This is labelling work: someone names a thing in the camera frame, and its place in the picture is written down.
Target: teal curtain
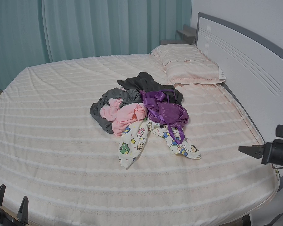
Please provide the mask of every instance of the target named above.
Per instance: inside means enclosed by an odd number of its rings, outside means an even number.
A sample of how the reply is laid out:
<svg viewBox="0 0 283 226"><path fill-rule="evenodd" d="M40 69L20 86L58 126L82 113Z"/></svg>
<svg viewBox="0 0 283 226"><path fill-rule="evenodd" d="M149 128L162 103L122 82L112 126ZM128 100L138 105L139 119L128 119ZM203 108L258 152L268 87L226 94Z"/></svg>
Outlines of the teal curtain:
<svg viewBox="0 0 283 226"><path fill-rule="evenodd" d="M150 53L190 16L191 0L0 0L0 89L28 66Z"/></svg>

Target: striped bed sheet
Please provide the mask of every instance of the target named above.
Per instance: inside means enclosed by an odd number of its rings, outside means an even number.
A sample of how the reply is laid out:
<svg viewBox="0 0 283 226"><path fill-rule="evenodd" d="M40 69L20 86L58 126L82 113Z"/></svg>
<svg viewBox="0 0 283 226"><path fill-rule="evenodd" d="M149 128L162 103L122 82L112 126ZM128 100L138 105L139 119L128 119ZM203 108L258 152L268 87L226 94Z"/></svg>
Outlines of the striped bed sheet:
<svg viewBox="0 0 283 226"><path fill-rule="evenodd" d="M3 205L41 225L219 225L269 202L279 182L269 165L238 151L261 144L249 118L219 84L176 85L189 112L184 133L200 160L175 155L149 134L125 170L118 140L89 114L117 80L140 71L166 84L152 54L74 59L24 69L0 95Z"/></svg>

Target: pile of clothes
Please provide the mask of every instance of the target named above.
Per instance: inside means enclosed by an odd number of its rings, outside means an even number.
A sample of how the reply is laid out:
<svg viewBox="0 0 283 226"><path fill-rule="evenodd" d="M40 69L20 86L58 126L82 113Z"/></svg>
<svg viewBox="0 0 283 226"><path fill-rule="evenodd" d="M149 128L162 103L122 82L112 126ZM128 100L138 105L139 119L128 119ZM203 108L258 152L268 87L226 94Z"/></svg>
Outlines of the pile of clothes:
<svg viewBox="0 0 283 226"><path fill-rule="evenodd" d="M185 138L182 127L189 115L182 94L173 85L161 85L148 73L118 80L90 108L90 114L110 134L120 136L119 162L128 168L139 156L148 132L166 140L175 154L200 159L199 150Z"/></svg>

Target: white headboard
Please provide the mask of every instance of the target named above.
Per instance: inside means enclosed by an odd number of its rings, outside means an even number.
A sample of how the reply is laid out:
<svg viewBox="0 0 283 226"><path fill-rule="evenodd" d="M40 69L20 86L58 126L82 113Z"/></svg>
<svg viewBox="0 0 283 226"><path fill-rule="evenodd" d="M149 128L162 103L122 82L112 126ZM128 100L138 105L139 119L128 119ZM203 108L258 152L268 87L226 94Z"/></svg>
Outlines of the white headboard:
<svg viewBox="0 0 283 226"><path fill-rule="evenodd" d="M228 21L198 14L196 45L223 70L230 89L265 141L283 124L283 49Z"/></svg>

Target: cartoon print pants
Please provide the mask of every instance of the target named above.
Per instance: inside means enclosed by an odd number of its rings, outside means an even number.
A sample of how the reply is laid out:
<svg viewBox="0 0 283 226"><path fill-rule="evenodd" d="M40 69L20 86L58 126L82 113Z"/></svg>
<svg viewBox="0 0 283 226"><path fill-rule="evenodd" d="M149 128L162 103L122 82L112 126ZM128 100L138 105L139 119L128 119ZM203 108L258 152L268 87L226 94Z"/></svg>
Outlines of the cartoon print pants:
<svg viewBox="0 0 283 226"><path fill-rule="evenodd" d="M180 140L177 129L172 128L172 130L176 139ZM180 145L177 144L170 136L167 126L155 123L146 117L143 121L136 121L127 126L120 136L118 154L119 162L124 168L128 169L142 152L149 131L164 138L175 154L182 154L192 159L201 158L199 150L187 138Z"/></svg>

